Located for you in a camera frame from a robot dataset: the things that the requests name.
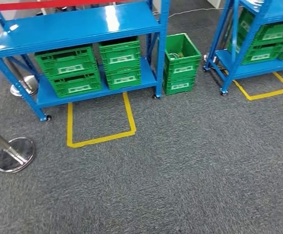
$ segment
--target white wall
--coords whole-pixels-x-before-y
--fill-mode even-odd
[[[161,0],[154,0],[154,5],[155,8],[157,8],[157,10],[158,10],[159,12],[161,11]]]

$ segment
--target cable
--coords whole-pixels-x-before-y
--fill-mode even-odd
[[[184,13],[189,13],[189,12],[194,12],[194,11],[210,11],[210,10],[223,10],[224,8],[200,8],[200,9],[194,9],[194,10],[190,10],[190,11],[183,11],[183,12],[180,12],[180,13],[174,13],[174,14],[172,14],[170,16],[169,16],[169,18],[171,18],[173,16],[176,16],[176,15],[182,15],[182,14],[184,14]]]
[[[169,56],[173,57],[173,58],[171,58],[171,59],[179,59],[179,55],[177,54],[177,53],[169,53]]]

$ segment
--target red barrier belt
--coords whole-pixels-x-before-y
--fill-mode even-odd
[[[102,4],[114,2],[113,0],[51,0],[51,1],[29,1],[29,2],[14,2],[0,4],[1,11],[7,10],[28,10],[48,7],[64,7],[64,6],[79,6],[90,4]]]

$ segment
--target crate label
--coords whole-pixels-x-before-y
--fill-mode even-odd
[[[242,21],[241,22],[241,27],[243,27],[244,30],[246,30],[247,32],[249,32],[250,30],[250,25],[248,25],[247,23],[246,23],[246,21]]]
[[[117,58],[110,58],[110,64],[113,63],[118,63],[118,62],[127,62],[134,60],[134,55],[126,55],[122,57],[117,57]]]
[[[171,90],[175,90],[175,89],[182,89],[182,88],[186,88],[189,87],[189,82],[188,83],[185,83],[185,84],[177,84],[177,85],[173,85],[171,87]]]
[[[192,71],[193,69],[194,69],[194,66],[176,68],[176,69],[174,69],[174,74],[181,73],[181,72]]]
[[[269,58],[270,58],[270,54],[258,55],[258,56],[252,57],[251,61],[261,60],[261,59],[269,59]]]
[[[283,32],[264,35],[263,40],[283,38]]]
[[[114,79],[114,84],[120,84],[120,83],[125,83],[125,82],[133,81],[133,80],[137,80],[137,79],[135,76],[119,78],[119,79]]]
[[[58,74],[67,73],[67,72],[75,72],[75,71],[80,71],[84,70],[84,67],[82,64],[78,64],[75,66],[70,67],[61,67],[58,69]]]
[[[79,86],[79,87],[75,87],[75,88],[69,88],[68,92],[70,94],[75,93],[75,92],[79,92],[79,91],[84,91],[84,90],[89,90],[92,89],[90,85],[84,85],[84,86]]]

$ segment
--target stanchion post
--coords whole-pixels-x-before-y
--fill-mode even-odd
[[[19,137],[6,141],[0,135],[0,171],[16,173],[28,166],[35,156],[33,141]]]

